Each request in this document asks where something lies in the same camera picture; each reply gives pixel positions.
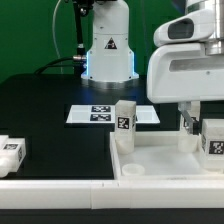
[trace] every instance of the black tabletop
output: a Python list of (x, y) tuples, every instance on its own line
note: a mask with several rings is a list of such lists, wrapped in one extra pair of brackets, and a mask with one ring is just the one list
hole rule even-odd
[[(16, 75), (3, 82), (0, 134), (25, 138), (27, 146), (23, 166), (5, 179), (113, 179), (109, 133), (114, 125), (70, 127), (65, 121), (71, 105), (115, 105), (119, 99), (149, 105), (145, 77), (120, 90), (86, 87), (72, 75)], [(176, 129), (176, 105), (169, 105), (168, 120), (161, 111), (160, 126), (137, 130)]]

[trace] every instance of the white tray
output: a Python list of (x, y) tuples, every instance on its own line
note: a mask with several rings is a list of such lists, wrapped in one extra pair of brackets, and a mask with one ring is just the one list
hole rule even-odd
[[(111, 133), (111, 156), (115, 178), (118, 180), (152, 179), (223, 179), (223, 170), (206, 170), (200, 164), (200, 152), (192, 149), (198, 136), (182, 136), (188, 147), (179, 147), (179, 132), (137, 132), (134, 152), (117, 152), (114, 133)], [(125, 166), (133, 164), (144, 169), (144, 174), (124, 173)]]

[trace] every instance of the cable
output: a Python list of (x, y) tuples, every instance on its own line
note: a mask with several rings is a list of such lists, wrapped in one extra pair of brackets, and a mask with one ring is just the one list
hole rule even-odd
[(67, 67), (67, 66), (62, 65), (62, 62), (64, 62), (64, 61), (73, 61), (73, 57), (64, 57), (64, 58), (59, 58), (59, 59), (57, 59), (57, 60), (54, 60), (54, 61), (52, 61), (52, 62), (46, 64), (45, 66), (43, 66), (43, 67), (41, 67), (41, 68), (38, 68), (38, 69), (34, 72), (34, 74), (35, 74), (35, 75), (39, 75), (39, 74), (41, 74), (43, 71), (45, 71), (48, 67), (61, 67), (61, 68), (63, 68), (63, 67)]
[(74, 64), (71, 64), (71, 65), (46, 65), (44, 67), (41, 67), (41, 68), (37, 69), (34, 72), (34, 74), (38, 76), (38, 75), (41, 75), (48, 68), (58, 68), (58, 67), (62, 67), (62, 68), (64, 68), (64, 67), (74, 67)]
[[(60, 55), (60, 51), (58, 49), (55, 27), (56, 27), (57, 12), (58, 12), (58, 9), (59, 9), (59, 6), (60, 6), (61, 2), (62, 2), (62, 0), (58, 0), (57, 4), (55, 6), (54, 14), (53, 14), (53, 22), (52, 22), (52, 35), (53, 35), (54, 47), (55, 47), (58, 58), (61, 58), (61, 55)], [(64, 74), (63, 67), (61, 67), (61, 74)]]

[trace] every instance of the white robot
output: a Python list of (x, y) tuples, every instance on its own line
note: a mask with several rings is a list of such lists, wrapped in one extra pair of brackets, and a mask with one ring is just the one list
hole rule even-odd
[(99, 88), (135, 84), (134, 53), (128, 46), (129, 8), (123, 0), (87, 1), (93, 4), (93, 44), (87, 52), (82, 82)]
[(186, 15), (154, 34), (159, 48), (149, 62), (147, 96), (153, 103), (179, 103), (189, 123), (192, 101), (224, 99), (223, 12), (223, 0), (187, 0)]

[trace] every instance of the white platform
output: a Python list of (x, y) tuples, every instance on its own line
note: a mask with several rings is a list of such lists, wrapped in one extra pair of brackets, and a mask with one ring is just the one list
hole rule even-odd
[[(100, 110), (100, 108), (109, 108), (109, 112)], [(153, 106), (137, 106), (136, 107), (137, 124), (158, 124), (159, 118)], [(115, 106), (114, 105), (72, 105), (66, 121), (68, 124), (113, 124), (115, 123)]]

